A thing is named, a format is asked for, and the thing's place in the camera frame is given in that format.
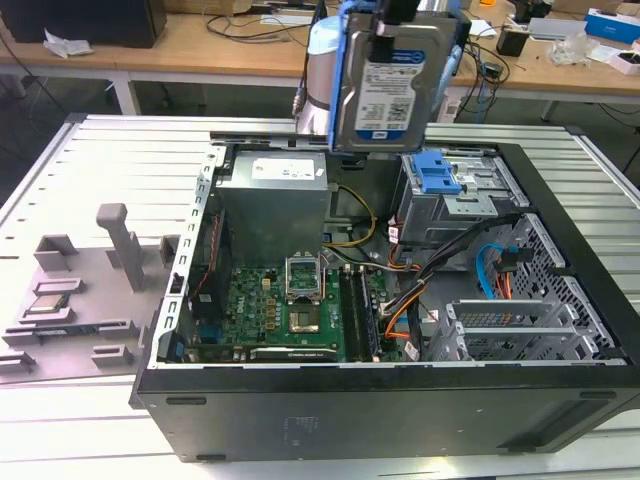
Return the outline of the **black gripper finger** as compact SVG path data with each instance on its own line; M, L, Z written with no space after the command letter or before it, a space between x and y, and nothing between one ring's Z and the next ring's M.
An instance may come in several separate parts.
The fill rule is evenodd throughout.
M371 62L389 63L394 50L395 37L416 16L419 0L378 0L371 19Z

